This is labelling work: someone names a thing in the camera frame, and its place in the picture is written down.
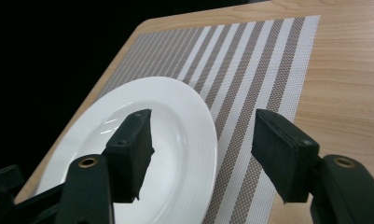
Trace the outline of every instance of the striped placemat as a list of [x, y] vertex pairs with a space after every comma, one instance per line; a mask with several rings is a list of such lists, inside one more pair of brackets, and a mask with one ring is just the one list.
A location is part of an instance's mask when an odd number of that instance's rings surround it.
[[139, 35], [98, 99], [141, 77], [194, 88], [218, 135], [215, 191], [203, 223], [267, 223], [275, 188], [251, 155], [255, 111], [294, 120], [320, 16]]

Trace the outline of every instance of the plate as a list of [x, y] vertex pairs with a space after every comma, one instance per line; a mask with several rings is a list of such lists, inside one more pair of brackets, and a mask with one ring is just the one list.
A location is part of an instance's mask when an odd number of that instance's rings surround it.
[[57, 146], [35, 195], [64, 182], [74, 159], [101, 154], [122, 121], [147, 108], [155, 153], [140, 200], [114, 203], [116, 223], [202, 223], [215, 186], [215, 125], [198, 93], [170, 77], [136, 79], [96, 101]]

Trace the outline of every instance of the table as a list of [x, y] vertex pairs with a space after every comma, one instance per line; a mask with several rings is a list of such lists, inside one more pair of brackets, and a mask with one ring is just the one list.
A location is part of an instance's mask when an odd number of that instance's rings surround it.
[[[62, 137], [102, 94], [139, 35], [314, 15], [320, 18], [294, 123], [320, 144], [320, 156], [340, 154], [351, 157], [363, 163], [374, 177], [374, 1], [269, 1], [141, 23], [28, 179], [16, 203], [34, 192]], [[268, 222], [312, 223], [309, 205], [283, 204], [276, 195]]]

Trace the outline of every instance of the black background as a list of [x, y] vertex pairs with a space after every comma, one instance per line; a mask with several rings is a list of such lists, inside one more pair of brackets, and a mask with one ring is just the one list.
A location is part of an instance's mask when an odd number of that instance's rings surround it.
[[133, 30], [246, 1], [0, 1], [0, 169], [32, 174]]

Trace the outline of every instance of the metal screw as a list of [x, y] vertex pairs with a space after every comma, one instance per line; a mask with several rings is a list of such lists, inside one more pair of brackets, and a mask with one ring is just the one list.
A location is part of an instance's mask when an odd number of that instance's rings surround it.
[[335, 158], [334, 163], [344, 168], [354, 168], [356, 166], [353, 161], [342, 157]]
[[299, 142], [300, 142], [301, 144], [303, 144], [303, 145], [306, 145], [306, 146], [308, 146], [308, 145], [311, 145], [311, 144], [312, 144], [312, 142], [311, 142], [311, 141], [309, 141], [309, 140], [299, 140]]
[[120, 140], [120, 141], [118, 141], [118, 145], [120, 145], [122, 147], [125, 147], [125, 146], [128, 145], [128, 141], [126, 141], [126, 140]]
[[86, 158], [78, 163], [78, 166], [81, 168], [89, 168], [91, 166], [94, 166], [97, 163], [96, 158]]

